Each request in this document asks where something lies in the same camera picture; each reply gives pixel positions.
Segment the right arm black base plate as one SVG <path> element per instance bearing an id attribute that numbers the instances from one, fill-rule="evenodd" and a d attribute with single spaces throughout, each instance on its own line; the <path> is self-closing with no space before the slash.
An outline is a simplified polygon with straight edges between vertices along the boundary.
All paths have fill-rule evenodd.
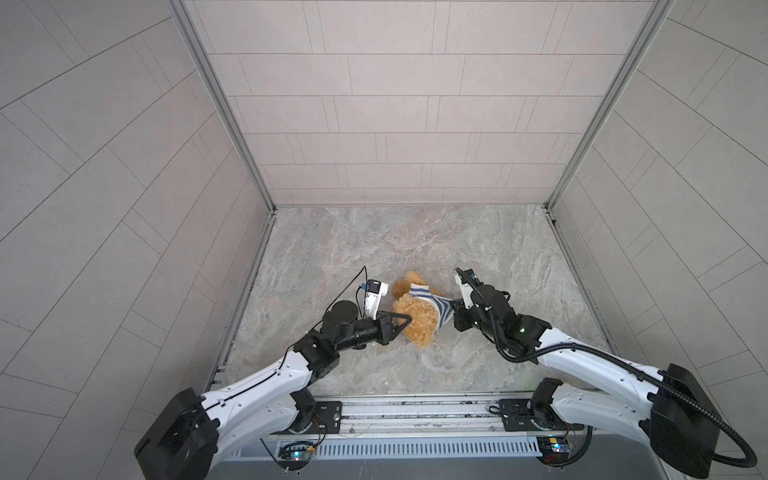
<path id="1" fill-rule="evenodd" d="M 507 433 L 529 432 L 537 435 L 564 434 L 567 430 L 575 430 L 577 433 L 586 430 L 582 424 L 566 424 L 562 420 L 555 419 L 551 424 L 540 426 L 534 418 L 529 400 L 520 399 L 501 399 L 492 403 L 488 407 L 491 415 L 499 417 L 503 424 L 503 429 Z"/>

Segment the blue white striped knit sweater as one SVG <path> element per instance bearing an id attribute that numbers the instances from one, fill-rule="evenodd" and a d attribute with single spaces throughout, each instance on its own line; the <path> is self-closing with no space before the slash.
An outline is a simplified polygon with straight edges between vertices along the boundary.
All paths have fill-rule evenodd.
<path id="1" fill-rule="evenodd" d="M 427 285 L 412 284 L 409 294 L 415 299 L 426 301 L 437 313 L 437 324 L 435 332 L 449 323 L 454 316 L 452 301 L 443 296 L 431 292 Z"/>

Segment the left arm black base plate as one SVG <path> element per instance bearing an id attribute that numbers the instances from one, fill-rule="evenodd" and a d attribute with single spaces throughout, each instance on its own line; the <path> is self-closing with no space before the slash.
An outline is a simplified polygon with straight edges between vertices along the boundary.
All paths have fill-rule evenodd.
<path id="1" fill-rule="evenodd" d="M 338 434 L 340 431 L 343 403 L 320 401 L 300 406 L 298 415 L 287 432 L 295 435 Z"/>

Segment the brown teddy bear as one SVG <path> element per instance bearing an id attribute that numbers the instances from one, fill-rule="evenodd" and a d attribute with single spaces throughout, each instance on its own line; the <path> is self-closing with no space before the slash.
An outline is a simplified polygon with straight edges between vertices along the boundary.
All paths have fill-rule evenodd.
<path id="1" fill-rule="evenodd" d="M 395 299 L 392 311 L 409 315 L 412 321 L 404 330 L 406 337 L 418 347 L 428 347 L 437 329 L 438 311 L 426 300 L 410 294 L 412 284 L 426 286 L 427 282 L 415 271 L 408 271 L 403 278 L 398 279 L 391 287 Z"/>

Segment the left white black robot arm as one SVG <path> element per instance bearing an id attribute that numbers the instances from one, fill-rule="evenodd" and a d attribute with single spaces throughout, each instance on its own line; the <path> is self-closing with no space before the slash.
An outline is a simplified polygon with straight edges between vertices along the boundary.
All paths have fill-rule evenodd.
<path id="1" fill-rule="evenodd" d="M 219 390 L 187 388 L 165 406 L 134 448 L 147 479 L 203 479 L 235 451 L 272 433 L 310 424 L 315 400 L 307 388 L 339 363 L 340 353 L 371 342 L 387 345 L 412 319 L 382 312 L 360 317 L 339 301 L 268 367 Z"/>

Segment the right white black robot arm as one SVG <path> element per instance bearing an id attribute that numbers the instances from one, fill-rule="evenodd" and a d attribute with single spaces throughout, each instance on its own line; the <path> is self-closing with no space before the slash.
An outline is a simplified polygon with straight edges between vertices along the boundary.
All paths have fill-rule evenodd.
<path id="1" fill-rule="evenodd" d="M 461 290 L 450 303 L 457 330 L 480 330 L 510 362 L 541 364 L 587 383 L 580 389 L 542 380 L 529 400 L 539 428 L 596 427 L 650 447 L 689 477 L 709 476 L 719 429 L 702 414 L 700 408 L 711 403 L 688 370 L 674 364 L 658 369 L 590 347 L 544 320 L 516 313 L 507 293 L 490 285 Z"/>

